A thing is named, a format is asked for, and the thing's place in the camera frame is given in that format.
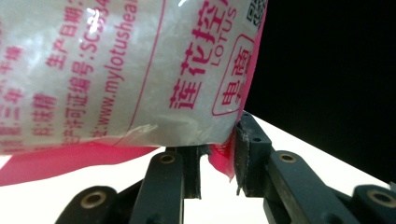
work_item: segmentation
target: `plastic bag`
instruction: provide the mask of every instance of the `plastic bag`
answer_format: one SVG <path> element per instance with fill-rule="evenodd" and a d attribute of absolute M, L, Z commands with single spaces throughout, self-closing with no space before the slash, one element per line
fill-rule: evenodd
<path fill-rule="evenodd" d="M 0 152 L 225 142 L 263 10 L 260 0 L 2 0 Z"/>

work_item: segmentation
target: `dark background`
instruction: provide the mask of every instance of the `dark background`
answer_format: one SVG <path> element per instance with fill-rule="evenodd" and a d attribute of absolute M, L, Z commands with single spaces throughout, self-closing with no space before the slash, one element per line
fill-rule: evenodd
<path fill-rule="evenodd" d="M 396 182 L 395 1 L 267 7 L 246 111 Z"/>

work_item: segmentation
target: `translucent plastic bag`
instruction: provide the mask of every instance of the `translucent plastic bag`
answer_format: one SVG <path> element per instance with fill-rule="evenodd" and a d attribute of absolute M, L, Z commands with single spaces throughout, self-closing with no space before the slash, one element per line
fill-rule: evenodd
<path fill-rule="evenodd" d="M 0 151 L 224 142 L 247 97 L 263 7 L 2 0 Z"/>

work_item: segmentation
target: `screw hole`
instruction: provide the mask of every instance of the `screw hole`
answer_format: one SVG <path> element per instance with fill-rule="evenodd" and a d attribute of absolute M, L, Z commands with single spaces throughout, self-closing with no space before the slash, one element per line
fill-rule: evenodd
<path fill-rule="evenodd" d="M 367 195 L 375 203 L 381 204 L 389 208 L 396 208 L 396 199 L 386 192 L 381 192 L 376 189 L 367 191 Z"/>
<path fill-rule="evenodd" d="M 85 195 L 85 197 L 81 200 L 81 207 L 85 209 L 91 209 L 99 206 L 106 200 L 106 194 L 101 190 L 94 191 Z"/>
<path fill-rule="evenodd" d="M 282 154 L 279 158 L 284 162 L 295 162 L 297 159 L 289 154 Z"/>
<path fill-rule="evenodd" d="M 163 155 L 160 157 L 160 162 L 163 164 L 169 164 L 175 161 L 175 157 L 172 155 Z"/>

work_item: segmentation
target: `white surface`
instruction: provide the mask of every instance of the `white surface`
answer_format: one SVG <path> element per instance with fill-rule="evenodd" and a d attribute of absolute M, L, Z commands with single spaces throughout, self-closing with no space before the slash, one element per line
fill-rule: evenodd
<path fill-rule="evenodd" d="M 276 150 L 298 153 L 329 186 L 346 194 L 362 184 L 387 184 L 337 160 L 315 147 L 258 119 Z M 0 223 L 54 223 L 69 201 L 80 191 L 95 185 L 121 191 L 140 180 L 149 159 L 162 151 L 118 165 L 95 166 L 46 180 L 0 188 Z M 201 159 L 202 200 L 185 200 L 185 223 L 267 223 L 262 199 L 237 197 L 235 179 L 217 172 Z"/>

